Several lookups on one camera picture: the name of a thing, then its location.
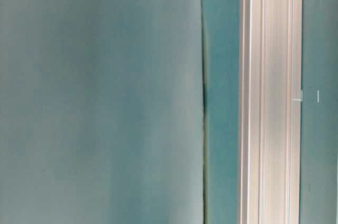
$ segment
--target silver metal strip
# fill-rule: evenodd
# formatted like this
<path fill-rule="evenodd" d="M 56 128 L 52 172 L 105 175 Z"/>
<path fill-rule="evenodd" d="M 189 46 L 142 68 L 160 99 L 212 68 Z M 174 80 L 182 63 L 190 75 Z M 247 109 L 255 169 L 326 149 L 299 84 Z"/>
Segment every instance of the silver metal strip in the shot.
<path fill-rule="evenodd" d="M 302 0 L 241 0 L 239 224 L 297 224 Z"/>

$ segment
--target metal frame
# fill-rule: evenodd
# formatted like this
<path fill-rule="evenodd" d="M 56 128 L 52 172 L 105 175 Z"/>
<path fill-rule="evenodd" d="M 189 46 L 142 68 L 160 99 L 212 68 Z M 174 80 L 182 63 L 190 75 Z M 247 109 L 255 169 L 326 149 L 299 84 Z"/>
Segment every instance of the metal frame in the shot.
<path fill-rule="evenodd" d="M 297 224 L 302 0 L 241 0 L 239 224 Z"/>

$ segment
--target teal wall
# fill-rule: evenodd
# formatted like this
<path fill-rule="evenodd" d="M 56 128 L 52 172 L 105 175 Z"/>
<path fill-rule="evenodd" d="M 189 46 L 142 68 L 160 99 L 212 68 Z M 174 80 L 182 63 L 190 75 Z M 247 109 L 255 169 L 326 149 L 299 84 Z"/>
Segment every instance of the teal wall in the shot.
<path fill-rule="evenodd" d="M 237 223 L 239 2 L 202 0 L 208 224 Z"/>
<path fill-rule="evenodd" d="M 200 0 L 0 0 L 0 223 L 202 224 Z"/>
<path fill-rule="evenodd" d="M 304 0 L 301 224 L 336 223 L 337 66 L 338 0 Z"/>

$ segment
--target teal panel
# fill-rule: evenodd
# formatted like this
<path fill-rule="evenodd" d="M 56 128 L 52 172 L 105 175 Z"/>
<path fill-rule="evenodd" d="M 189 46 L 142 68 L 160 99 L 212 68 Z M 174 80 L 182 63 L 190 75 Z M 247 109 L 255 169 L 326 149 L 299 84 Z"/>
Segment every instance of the teal panel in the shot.
<path fill-rule="evenodd" d="M 237 223 L 239 2 L 202 0 L 208 224 Z"/>
<path fill-rule="evenodd" d="M 0 0 L 0 223 L 202 224 L 200 0 Z"/>
<path fill-rule="evenodd" d="M 300 221 L 333 224 L 337 210 L 338 0 L 304 0 L 303 7 Z"/>

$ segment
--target vertical groove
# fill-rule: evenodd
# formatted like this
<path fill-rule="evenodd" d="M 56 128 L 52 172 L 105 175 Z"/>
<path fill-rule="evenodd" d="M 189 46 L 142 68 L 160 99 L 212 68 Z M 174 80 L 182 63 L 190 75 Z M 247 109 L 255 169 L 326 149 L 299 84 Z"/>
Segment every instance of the vertical groove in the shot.
<path fill-rule="evenodd" d="M 246 6 L 247 0 L 241 0 L 240 2 L 240 17 L 241 17 L 241 26 L 240 26 L 240 107 L 239 107 L 239 186 L 238 186 L 238 195 L 239 195 L 239 202 L 238 202 L 238 224 L 244 224 L 247 222 L 247 218 L 245 218 L 243 215 L 246 212 L 246 203 L 245 203 L 245 154 L 244 154 L 244 124 L 245 124 L 245 64 L 246 64 Z"/>
<path fill-rule="evenodd" d="M 201 0 L 201 26 L 202 26 L 202 91 L 203 91 L 203 224 L 208 221 L 208 200 L 207 200 L 207 145 L 206 145 L 206 43 L 203 17 L 203 0 Z"/>
<path fill-rule="evenodd" d="M 285 224 L 290 224 L 290 176 L 291 176 L 291 109 L 292 109 L 292 29 L 293 0 L 288 0 L 288 49 L 287 49 L 287 82 L 286 82 L 286 190 L 285 190 Z"/>

